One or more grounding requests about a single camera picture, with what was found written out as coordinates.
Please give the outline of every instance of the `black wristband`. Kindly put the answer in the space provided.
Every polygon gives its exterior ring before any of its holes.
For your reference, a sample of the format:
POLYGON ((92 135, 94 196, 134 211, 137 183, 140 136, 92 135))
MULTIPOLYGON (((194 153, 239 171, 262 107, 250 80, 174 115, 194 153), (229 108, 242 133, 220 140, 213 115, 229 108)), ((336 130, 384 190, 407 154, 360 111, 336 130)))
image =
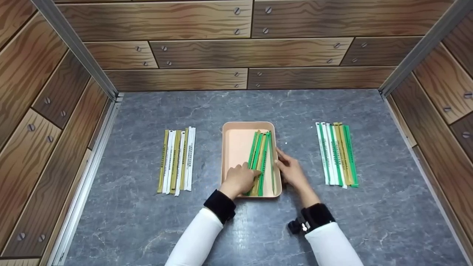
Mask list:
POLYGON ((306 225, 308 225, 306 233, 328 223, 335 222, 335 219, 327 206, 322 203, 317 203, 308 208, 302 209, 301 214, 306 220, 306 225))
POLYGON ((232 219, 235 216, 237 206, 233 201, 219 190, 215 190, 212 195, 204 202, 204 206, 211 210, 222 222, 232 219))

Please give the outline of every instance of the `wood grain pattern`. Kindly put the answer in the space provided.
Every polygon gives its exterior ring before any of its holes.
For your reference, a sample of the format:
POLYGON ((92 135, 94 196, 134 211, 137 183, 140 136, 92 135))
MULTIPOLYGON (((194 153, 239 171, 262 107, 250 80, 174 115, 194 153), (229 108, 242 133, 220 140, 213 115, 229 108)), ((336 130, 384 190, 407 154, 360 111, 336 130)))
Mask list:
POLYGON ((4 247, 61 130, 29 109, 0 153, 0 249, 4 247), (32 124, 34 131, 28 130, 32 124))
POLYGON ((256 0, 253 37, 424 35, 452 0, 256 0), (266 7, 272 12, 266 14, 266 7))
POLYGON ((21 214, 3 257, 40 257, 79 169, 107 97, 91 80, 21 214), (28 237, 16 239, 24 232, 28 237), (38 238, 44 235, 42 242, 38 238))
POLYGON ((424 170, 425 175, 427 176, 427 179, 432 185, 432 188, 435 194, 437 195, 437 198, 440 201, 440 204, 442 205, 443 209, 445 210, 445 213, 447 214, 448 220, 451 222, 455 230, 455 233, 460 239, 460 243, 465 249, 467 256, 470 259, 473 259, 473 244, 468 239, 468 235, 466 234, 455 212, 453 211, 452 205, 450 204, 450 202, 448 202, 448 199, 445 196, 445 193, 443 192, 442 188, 440 187, 440 184, 438 183, 437 178, 435 177, 434 173, 432 172, 432 169, 430 168, 429 164, 425 160, 424 154, 422 153, 422 151, 420 150, 418 146, 413 147, 412 150, 417 156, 417 159, 419 160, 419 163, 422 166, 422 169, 424 170))
POLYGON ((61 232, 62 224, 64 223, 64 219, 66 218, 67 212, 69 211, 70 204, 77 191, 77 187, 82 178, 82 175, 84 174, 84 170, 87 166, 91 153, 92 153, 91 150, 86 149, 86 153, 84 154, 84 157, 82 158, 82 162, 80 163, 79 169, 77 170, 76 176, 74 177, 74 181, 72 182, 69 193, 67 194, 66 201, 64 202, 64 205, 62 206, 61 213, 59 214, 59 218, 56 222, 56 225, 54 226, 53 232, 51 233, 51 237, 49 238, 48 244, 46 245, 46 248, 44 250, 43 257, 41 257, 41 260, 39 262, 40 266, 46 266, 48 263, 48 259, 51 256, 51 252, 53 251, 54 244, 56 243, 57 237, 59 233, 61 232))
POLYGON ((413 75, 391 95, 466 234, 472 239, 472 162, 413 75))
POLYGON ((473 10, 445 37, 443 43, 473 77, 473 10))
POLYGON ((38 258, 0 260, 0 266, 37 266, 38 258))
POLYGON ((97 141, 98 134, 100 133, 100 129, 102 128, 102 124, 104 123, 105 117, 107 116, 107 111, 110 108, 111 104, 112 104, 112 101, 108 100, 104 106, 102 114, 100 115, 100 120, 98 121, 97 126, 94 129, 94 134, 92 135, 92 138, 89 141, 88 148, 91 150, 94 148, 95 142, 97 141))
POLYGON ((415 145, 417 145, 417 142, 415 141, 414 136, 413 136, 412 133, 411 133, 411 130, 410 130, 409 127, 407 126, 406 121, 404 120, 403 115, 402 115, 401 112, 399 111, 399 108, 397 107, 397 104, 394 102, 393 97, 392 97, 391 95, 388 95, 388 96, 386 97, 386 100, 387 100, 389 106, 391 107, 391 109, 393 110, 393 113, 394 113, 394 116, 395 116, 396 119, 397 119, 397 122, 398 122, 399 125, 401 126, 402 133, 403 133, 404 136, 406 137, 406 139, 407 139, 407 141, 409 142, 410 146, 411 146, 411 147, 414 147, 415 145))
POLYGON ((383 84, 394 68, 381 66, 250 69, 248 89, 372 89, 383 84))
POLYGON ((102 69, 158 68, 148 42, 85 43, 102 69))
POLYGON ((252 1, 70 4, 59 9, 83 41, 245 38, 250 36, 252 1))
POLYGON ((466 154, 473 161, 473 113, 456 121, 450 128, 466 154))
POLYGON ((66 50, 53 28, 36 14, 0 52, 0 148, 66 50))
POLYGON ((248 69, 106 71, 118 91, 246 89, 248 69))
POLYGON ((35 11, 30 0, 0 0, 0 48, 35 11))
POLYGON ((448 124, 473 111, 473 79, 440 43, 415 69, 414 73, 437 110, 448 124))
POLYGON ((357 37, 341 65, 398 65, 420 39, 418 36, 357 37))
POLYGON ((36 98, 33 108, 63 129, 89 79, 89 72, 68 51, 36 98))
POLYGON ((160 68, 303 67, 339 65, 352 40, 241 39, 150 44, 160 68))

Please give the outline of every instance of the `hand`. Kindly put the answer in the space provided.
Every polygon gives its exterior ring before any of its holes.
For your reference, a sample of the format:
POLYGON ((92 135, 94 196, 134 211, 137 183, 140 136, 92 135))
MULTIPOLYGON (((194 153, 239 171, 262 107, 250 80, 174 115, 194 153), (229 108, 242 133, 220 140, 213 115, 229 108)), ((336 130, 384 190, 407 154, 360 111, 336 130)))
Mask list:
POLYGON ((248 163, 237 165, 228 169, 227 177, 220 186, 220 192, 234 200, 238 195, 248 192, 253 186, 254 178, 261 174, 261 171, 248 169, 248 163))

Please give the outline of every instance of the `wall panel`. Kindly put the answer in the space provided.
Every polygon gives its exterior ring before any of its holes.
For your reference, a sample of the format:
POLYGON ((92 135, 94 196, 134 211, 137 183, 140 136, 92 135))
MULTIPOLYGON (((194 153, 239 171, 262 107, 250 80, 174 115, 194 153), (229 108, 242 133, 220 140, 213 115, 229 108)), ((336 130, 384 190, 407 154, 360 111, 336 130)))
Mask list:
POLYGON ((64 128, 79 101, 90 74, 68 51, 33 103, 42 116, 64 128))
POLYGON ((252 1, 60 5, 59 9, 83 41, 244 38, 250 36, 252 1))
POLYGON ((353 38, 150 42, 160 68, 339 65, 353 38))
POLYGON ((85 43, 102 69, 158 68, 148 42, 85 43))
POLYGON ((448 124, 473 111, 473 79, 440 43, 414 70, 428 96, 448 124))
POLYGON ((39 257, 43 254, 105 102, 105 93, 91 80, 62 132, 2 257, 39 257), (20 233, 27 237, 18 241, 16 237, 20 233))
POLYGON ((39 13, 0 52, 0 148, 67 50, 39 13))
POLYGON ((248 89, 372 89, 378 88, 394 68, 381 66, 250 69, 248 89))
POLYGON ((420 39, 418 36, 357 37, 341 65, 398 65, 420 39))
POLYGON ((58 127, 29 109, 0 152, 0 249, 7 242, 60 134, 58 127))
POLYGON ((118 91, 246 89, 248 69, 106 71, 118 91))
POLYGON ((424 35, 452 3, 453 0, 255 0, 253 37, 424 35), (271 12, 267 13, 266 8, 271 8, 271 12))

